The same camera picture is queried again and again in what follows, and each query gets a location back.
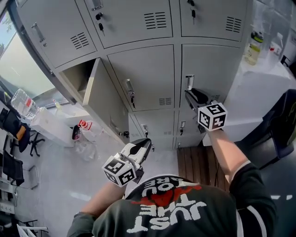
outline open locker door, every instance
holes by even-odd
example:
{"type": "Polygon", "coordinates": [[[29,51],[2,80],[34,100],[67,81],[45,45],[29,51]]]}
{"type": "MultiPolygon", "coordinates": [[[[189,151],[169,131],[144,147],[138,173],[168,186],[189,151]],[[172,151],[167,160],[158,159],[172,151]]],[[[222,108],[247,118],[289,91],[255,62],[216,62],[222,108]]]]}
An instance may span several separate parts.
{"type": "Polygon", "coordinates": [[[110,136],[122,144],[130,141],[123,135],[129,131],[129,113],[101,58],[94,63],[82,105],[110,136]]]}

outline orange object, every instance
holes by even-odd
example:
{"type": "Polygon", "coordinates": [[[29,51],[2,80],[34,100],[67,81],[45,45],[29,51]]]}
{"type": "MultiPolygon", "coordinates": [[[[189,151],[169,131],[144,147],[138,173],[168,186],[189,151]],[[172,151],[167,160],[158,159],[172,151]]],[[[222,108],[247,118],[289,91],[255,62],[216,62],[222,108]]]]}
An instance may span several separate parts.
{"type": "Polygon", "coordinates": [[[26,128],[25,128],[24,126],[21,126],[21,127],[20,127],[20,130],[19,130],[18,133],[17,133],[17,139],[18,139],[19,141],[23,138],[23,136],[24,136],[24,134],[25,134],[25,131],[26,131],[26,128]]]}

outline sleeve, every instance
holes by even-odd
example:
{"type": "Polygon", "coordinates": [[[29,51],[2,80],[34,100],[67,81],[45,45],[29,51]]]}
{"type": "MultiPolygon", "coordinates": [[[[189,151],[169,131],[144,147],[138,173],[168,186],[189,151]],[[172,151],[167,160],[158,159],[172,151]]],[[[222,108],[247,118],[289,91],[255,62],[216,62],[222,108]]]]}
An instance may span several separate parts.
{"type": "Polygon", "coordinates": [[[96,218],[92,215],[79,212],[74,216],[67,237],[93,237],[93,223],[96,218]]]}
{"type": "Polygon", "coordinates": [[[277,220],[276,206],[263,184],[260,171],[249,161],[235,172],[229,192],[235,198],[244,236],[272,236],[277,220]],[[250,231],[255,224],[261,229],[260,235],[250,231]]]}

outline person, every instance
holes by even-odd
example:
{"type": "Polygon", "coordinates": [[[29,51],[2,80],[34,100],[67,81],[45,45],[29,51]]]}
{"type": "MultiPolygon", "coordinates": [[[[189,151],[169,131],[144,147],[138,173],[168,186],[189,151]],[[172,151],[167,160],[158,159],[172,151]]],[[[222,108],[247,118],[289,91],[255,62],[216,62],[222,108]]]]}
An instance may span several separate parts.
{"type": "Polygon", "coordinates": [[[208,132],[229,193],[174,175],[126,187],[107,183],[75,215],[68,237],[272,236],[276,207],[259,170],[222,130],[208,132]]]}

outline red label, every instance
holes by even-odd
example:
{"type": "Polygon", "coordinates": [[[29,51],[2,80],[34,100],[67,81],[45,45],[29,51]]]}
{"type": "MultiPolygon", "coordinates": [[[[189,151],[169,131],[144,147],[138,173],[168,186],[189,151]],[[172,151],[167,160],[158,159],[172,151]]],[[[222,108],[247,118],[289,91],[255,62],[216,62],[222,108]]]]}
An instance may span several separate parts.
{"type": "Polygon", "coordinates": [[[32,101],[32,99],[30,99],[30,98],[29,98],[29,99],[28,99],[28,101],[27,101],[27,103],[26,103],[26,106],[27,106],[27,107],[29,107],[29,106],[30,106],[30,104],[31,104],[31,101],[32,101]]]}

